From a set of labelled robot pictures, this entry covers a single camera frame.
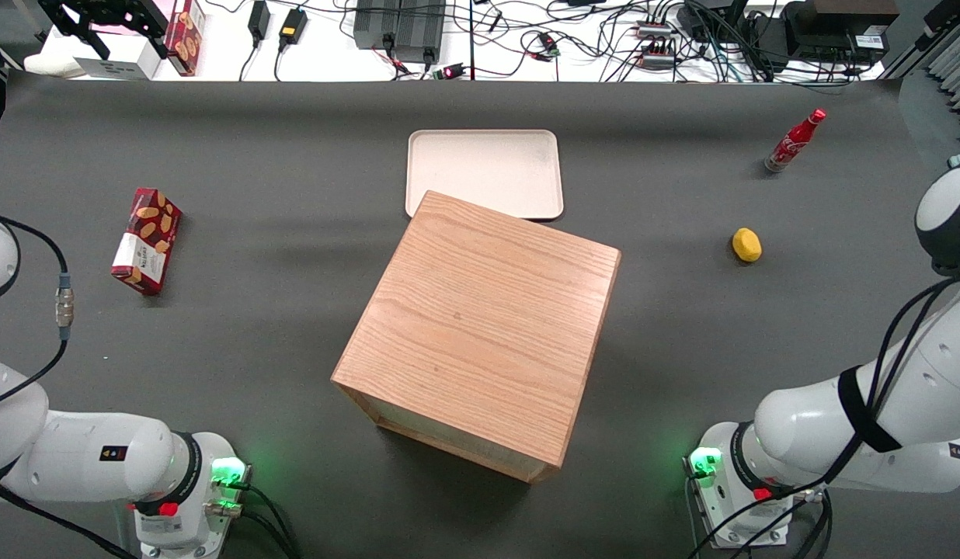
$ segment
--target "coca-cola bottle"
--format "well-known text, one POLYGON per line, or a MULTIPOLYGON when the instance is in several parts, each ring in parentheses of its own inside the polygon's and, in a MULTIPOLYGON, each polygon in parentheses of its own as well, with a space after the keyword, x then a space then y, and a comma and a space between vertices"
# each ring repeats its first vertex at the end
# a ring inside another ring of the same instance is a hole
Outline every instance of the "coca-cola bottle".
POLYGON ((774 173, 784 170, 784 167, 788 166, 788 163, 811 141, 812 135, 815 134, 815 128, 822 120, 825 120, 825 111, 815 109, 814 113, 811 113, 811 116, 808 116, 804 123, 793 127, 788 135, 774 148, 774 151, 767 156, 767 159, 763 160, 767 169, 774 171, 774 173))

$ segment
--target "red cookie box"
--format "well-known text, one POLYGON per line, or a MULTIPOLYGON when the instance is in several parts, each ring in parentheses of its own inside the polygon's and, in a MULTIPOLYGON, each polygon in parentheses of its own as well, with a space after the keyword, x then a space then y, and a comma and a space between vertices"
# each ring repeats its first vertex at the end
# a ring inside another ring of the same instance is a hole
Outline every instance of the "red cookie box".
POLYGON ((110 275, 154 296, 163 289, 172 243, 176 240, 179 211, 155 188, 139 188, 131 204, 128 228, 121 237, 110 275))
POLYGON ((172 7, 166 30, 166 50, 170 64, 179 75, 196 75, 203 41, 203 11, 197 0, 177 0, 172 7))

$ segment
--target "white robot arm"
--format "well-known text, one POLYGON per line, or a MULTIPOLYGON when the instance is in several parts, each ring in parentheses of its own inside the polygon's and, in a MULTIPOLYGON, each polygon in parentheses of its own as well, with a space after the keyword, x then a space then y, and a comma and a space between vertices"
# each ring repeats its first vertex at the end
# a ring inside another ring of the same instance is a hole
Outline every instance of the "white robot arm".
MULTIPOLYGON (((0 296, 19 270, 19 244, 7 223, 16 222, 0 216, 0 296)), ((71 290, 60 289, 57 300, 64 340, 58 358, 71 323, 71 290)), ((228 517, 239 513, 239 491, 218 481, 246 475, 221 436, 172 432, 164 422, 129 414, 51 411, 39 384, 0 363, 0 500, 126 500, 143 554, 200 559, 221 552, 228 517)))
MULTIPOLYGON (((960 167, 925 193, 916 230, 935 272, 960 280, 960 167)), ((790 499, 777 497, 818 484, 854 436, 864 443, 830 481, 835 488, 946 492, 960 485, 960 287, 915 336, 882 355, 880 381, 891 378, 891 386, 874 417, 867 403, 875 365, 775 390, 752 422, 719 422, 704 433, 688 461, 715 547, 740 547, 784 516, 790 499)), ((782 545, 789 520, 753 544, 782 545)))

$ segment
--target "plastic tray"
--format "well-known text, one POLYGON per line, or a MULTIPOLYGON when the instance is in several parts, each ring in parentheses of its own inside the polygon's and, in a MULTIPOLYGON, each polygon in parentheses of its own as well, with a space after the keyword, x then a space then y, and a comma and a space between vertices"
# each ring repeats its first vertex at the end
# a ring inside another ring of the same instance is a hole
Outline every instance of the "plastic tray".
POLYGON ((434 190, 523 219, 562 215, 555 134, 548 130, 419 130, 408 140, 405 211, 434 190))

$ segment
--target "wooden box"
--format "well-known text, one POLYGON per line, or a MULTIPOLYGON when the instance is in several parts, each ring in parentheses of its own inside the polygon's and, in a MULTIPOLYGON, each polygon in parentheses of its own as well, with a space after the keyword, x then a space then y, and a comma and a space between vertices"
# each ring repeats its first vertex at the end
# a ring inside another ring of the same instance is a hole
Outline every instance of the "wooden box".
POLYGON ((332 381, 381 427, 544 480, 562 466, 620 255, 428 192, 332 381))

